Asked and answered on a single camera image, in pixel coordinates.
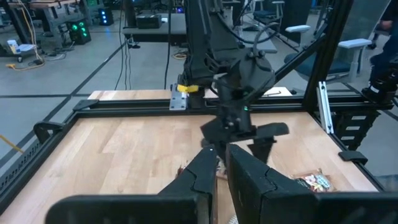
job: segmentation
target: chip bag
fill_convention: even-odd
[[[330,177],[323,175],[321,169],[295,174],[291,178],[313,192],[334,192],[336,190],[330,182]]]

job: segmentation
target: concrete floor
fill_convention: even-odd
[[[308,24],[315,23],[316,17],[310,16]],[[7,137],[19,147],[27,147],[32,142],[32,127],[41,120],[62,122],[72,112],[72,108],[81,99],[95,90],[113,90],[121,72],[123,54],[124,68],[125,52],[119,49],[118,22],[109,27],[94,26],[90,28],[92,41],[85,45],[75,46],[74,51],[67,54],[66,59],[47,62],[45,66],[26,72],[16,72],[6,68],[5,64],[15,63],[14,58],[0,58],[0,134]],[[381,37],[379,48],[367,50],[365,58],[378,54],[387,40]],[[268,55],[274,70],[284,64],[287,54],[295,51],[279,39],[273,39],[278,53]],[[140,43],[140,49],[131,49],[129,58],[133,90],[162,89],[166,66],[167,44]],[[366,86],[370,67],[364,60],[362,75],[351,86],[357,90]],[[167,86],[175,83],[177,75],[182,72],[183,60],[170,59]],[[124,90],[123,71],[118,90]],[[304,90],[307,82],[293,71],[281,80],[277,86],[288,89]],[[347,90],[338,83],[328,87],[329,90]],[[342,94],[331,91],[330,94]],[[398,109],[391,113],[398,116]],[[376,176],[398,174],[398,138],[396,130],[398,122],[381,113],[368,135],[358,149],[368,159],[366,167]],[[0,141],[0,173],[4,172],[19,155]]]

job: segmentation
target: wooden tabletop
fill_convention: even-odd
[[[96,91],[90,98],[130,100],[167,98],[169,91]],[[86,118],[77,121],[29,183],[1,215],[7,224],[43,223],[58,200],[77,194],[156,194],[177,169],[200,150],[200,126],[212,116]],[[284,175],[322,168],[340,191],[376,191],[307,113],[253,114],[262,125],[285,122],[290,134],[277,137],[268,165]],[[250,141],[238,144],[247,149]],[[218,180],[218,223],[234,208],[226,180]]]

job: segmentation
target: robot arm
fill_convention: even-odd
[[[214,84],[219,113],[201,130],[224,160],[229,142],[273,136],[264,131],[267,126],[251,124],[249,107],[274,86],[275,73],[265,53],[257,49],[257,43],[265,41],[259,38],[266,29],[257,34],[253,47],[240,49],[221,6],[220,0],[185,1],[188,57],[178,78],[178,90],[190,94],[189,104],[195,109],[205,104],[205,90]],[[287,126],[280,125],[287,134]]]

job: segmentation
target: computer tower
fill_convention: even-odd
[[[90,32],[84,18],[66,22],[70,40],[75,44],[83,45],[91,41]]]
[[[101,26],[109,26],[113,24],[113,14],[109,7],[98,9]]]

